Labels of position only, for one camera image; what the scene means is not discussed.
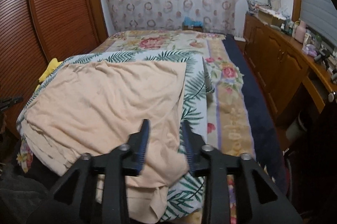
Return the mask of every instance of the pink bottle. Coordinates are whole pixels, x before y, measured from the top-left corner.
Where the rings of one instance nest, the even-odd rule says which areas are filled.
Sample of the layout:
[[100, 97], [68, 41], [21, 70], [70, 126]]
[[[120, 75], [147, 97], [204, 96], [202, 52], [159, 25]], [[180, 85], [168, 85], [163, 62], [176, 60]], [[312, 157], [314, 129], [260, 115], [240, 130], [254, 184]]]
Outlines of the pink bottle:
[[304, 35], [307, 32], [306, 27], [307, 27], [306, 23], [304, 21], [301, 21], [298, 27], [296, 28], [295, 39], [301, 44], [303, 44]]

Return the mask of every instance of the pillow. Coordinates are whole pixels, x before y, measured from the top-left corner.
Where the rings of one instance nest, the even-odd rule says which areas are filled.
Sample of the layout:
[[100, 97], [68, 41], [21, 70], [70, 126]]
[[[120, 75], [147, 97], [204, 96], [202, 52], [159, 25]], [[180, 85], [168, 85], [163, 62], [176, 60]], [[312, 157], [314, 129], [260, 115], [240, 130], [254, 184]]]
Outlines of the pillow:
[[264, 7], [266, 9], [271, 9], [272, 5], [267, 3], [262, 3], [256, 0], [247, 0], [248, 9], [251, 13], [257, 14], [259, 7]]

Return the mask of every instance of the yellow cloth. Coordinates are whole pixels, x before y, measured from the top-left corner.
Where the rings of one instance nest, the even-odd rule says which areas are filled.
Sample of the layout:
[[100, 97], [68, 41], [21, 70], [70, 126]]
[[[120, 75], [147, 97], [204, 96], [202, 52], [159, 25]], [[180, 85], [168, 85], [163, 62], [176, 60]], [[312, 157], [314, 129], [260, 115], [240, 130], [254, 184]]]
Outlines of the yellow cloth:
[[47, 69], [44, 71], [44, 73], [42, 74], [42, 76], [40, 76], [39, 78], [39, 82], [42, 83], [43, 81], [45, 81], [45, 79], [62, 63], [58, 62], [56, 58], [53, 58], [52, 60], [50, 60]]

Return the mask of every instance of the trash can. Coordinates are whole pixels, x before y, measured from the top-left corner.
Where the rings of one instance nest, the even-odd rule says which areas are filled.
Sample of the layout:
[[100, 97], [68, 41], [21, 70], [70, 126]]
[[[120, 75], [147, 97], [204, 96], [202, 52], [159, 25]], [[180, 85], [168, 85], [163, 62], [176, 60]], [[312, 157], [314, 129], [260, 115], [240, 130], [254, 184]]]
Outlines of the trash can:
[[298, 117], [292, 122], [286, 131], [287, 139], [293, 143], [304, 135], [312, 126], [312, 118], [307, 110], [300, 111]]

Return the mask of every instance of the cardboard box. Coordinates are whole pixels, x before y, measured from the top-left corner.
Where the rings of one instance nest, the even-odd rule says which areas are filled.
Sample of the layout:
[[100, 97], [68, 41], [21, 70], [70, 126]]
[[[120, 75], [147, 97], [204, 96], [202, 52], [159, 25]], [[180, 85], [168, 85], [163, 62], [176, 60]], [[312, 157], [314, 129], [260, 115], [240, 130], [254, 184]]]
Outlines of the cardboard box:
[[264, 21], [265, 23], [268, 23], [269, 25], [275, 25], [279, 28], [281, 28], [281, 25], [285, 23], [285, 20], [278, 19], [277, 17], [274, 17], [271, 14], [267, 14], [261, 10], [258, 11], [257, 16], [260, 20]]

